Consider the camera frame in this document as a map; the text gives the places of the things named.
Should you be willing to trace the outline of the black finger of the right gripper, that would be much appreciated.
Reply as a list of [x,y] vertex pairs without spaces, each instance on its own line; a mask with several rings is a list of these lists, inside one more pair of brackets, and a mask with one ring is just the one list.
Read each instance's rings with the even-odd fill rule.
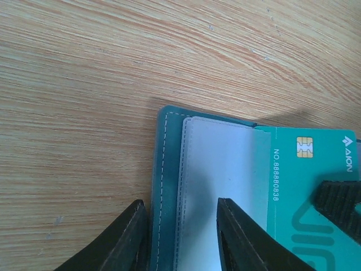
[[360,181],[323,181],[314,191],[314,208],[348,237],[360,240]]

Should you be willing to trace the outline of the teal AION credit card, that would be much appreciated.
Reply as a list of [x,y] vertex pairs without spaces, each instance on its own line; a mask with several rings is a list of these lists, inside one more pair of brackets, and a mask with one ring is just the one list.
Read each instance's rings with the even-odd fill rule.
[[262,126],[271,136],[267,232],[316,270],[359,270],[360,245],[313,206],[323,181],[357,181],[352,130]]

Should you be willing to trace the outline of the teal card holder wallet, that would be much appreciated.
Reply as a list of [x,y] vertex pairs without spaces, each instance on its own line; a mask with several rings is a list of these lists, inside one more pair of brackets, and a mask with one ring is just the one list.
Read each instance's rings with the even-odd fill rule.
[[160,110],[150,270],[221,269],[219,198],[232,199],[267,232],[271,136],[261,127],[180,107]]

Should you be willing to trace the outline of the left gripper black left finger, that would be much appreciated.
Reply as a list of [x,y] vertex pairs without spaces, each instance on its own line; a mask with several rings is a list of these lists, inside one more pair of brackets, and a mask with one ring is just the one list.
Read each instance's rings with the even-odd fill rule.
[[147,270],[148,216],[144,202],[133,201],[90,244],[56,270]]

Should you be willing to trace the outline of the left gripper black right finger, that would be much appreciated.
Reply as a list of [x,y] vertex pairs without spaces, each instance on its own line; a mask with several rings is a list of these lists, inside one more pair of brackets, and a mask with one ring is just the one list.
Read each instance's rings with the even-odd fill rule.
[[217,235],[222,270],[314,270],[230,198],[218,199]]

